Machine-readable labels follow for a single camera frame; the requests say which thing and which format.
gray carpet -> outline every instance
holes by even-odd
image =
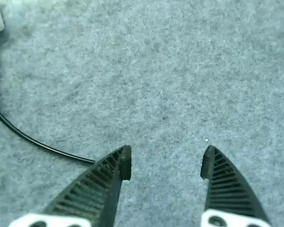
[[[116,227],[199,226],[209,144],[284,227],[284,0],[0,0],[0,110],[99,160],[128,144]],[[87,168],[0,123],[0,227]]]

carpet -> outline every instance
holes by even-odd
[[[123,226],[199,226],[207,146],[284,227],[284,0],[0,0],[0,110],[100,160],[128,144]],[[0,227],[41,212],[87,165],[0,123]]]

black wire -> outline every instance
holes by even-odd
[[[23,133],[22,131],[20,131],[18,128],[16,128],[8,119],[6,119],[4,117],[4,115],[0,112],[0,121],[5,124],[10,130],[12,130],[14,133],[16,133],[18,136],[20,136],[21,138],[25,139],[26,141],[34,144],[35,146],[37,147],[40,147],[40,148],[43,148],[47,151],[51,151],[51,152],[54,152],[56,154],[60,154],[60,155],[64,155],[66,157],[69,157],[69,158],[73,158],[73,159],[76,159],[78,161],[82,161],[82,162],[85,162],[85,163],[90,163],[90,164],[94,164],[95,161],[94,160],[91,160],[91,159],[88,159],[88,158],[84,158],[84,157],[79,157],[79,156],[76,156],[76,155],[72,155],[72,154],[69,154],[69,153],[66,153],[64,151],[61,151],[61,150],[57,150],[55,148],[52,148],[50,146],[47,146],[31,137],[29,137],[28,135],[26,135],[25,133]]]

ribbed gripper pad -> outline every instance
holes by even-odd
[[[44,213],[87,218],[93,227],[112,227],[122,180],[130,177],[131,148],[123,146],[81,174]]]
[[[201,177],[209,180],[205,210],[221,210],[260,218],[269,223],[245,178],[214,146],[209,146],[204,154]]]

black cable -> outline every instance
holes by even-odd
[[[57,150],[55,148],[52,148],[50,146],[47,146],[31,137],[29,137],[28,135],[26,135],[25,133],[23,133],[22,131],[20,131],[18,128],[16,128],[8,119],[6,119],[4,117],[4,115],[0,112],[0,121],[5,124],[10,130],[12,130],[14,133],[16,133],[18,136],[20,136],[21,138],[25,139],[26,141],[36,145],[37,147],[40,147],[40,148],[43,148],[47,151],[51,151],[51,152],[54,152],[54,153],[57,153],[57,154],[60,154],[60,155],[64,155],[66,157],[70,157],[70,158],[73,158],[73,159],[76,159],[78,161],[82,161],[82,162],[85,162],[85,163],[90,163],[90,164],[94,164],[95,161],[94,160],[91,160],[91,159],[88,159],[88,158],[84,158],[84,157],[79,157],[79,156],[76,156],[76,155],[72,155],[72,154],[69,154],[69,153],[66,153],[64,151],[61,151],[61,150]]]

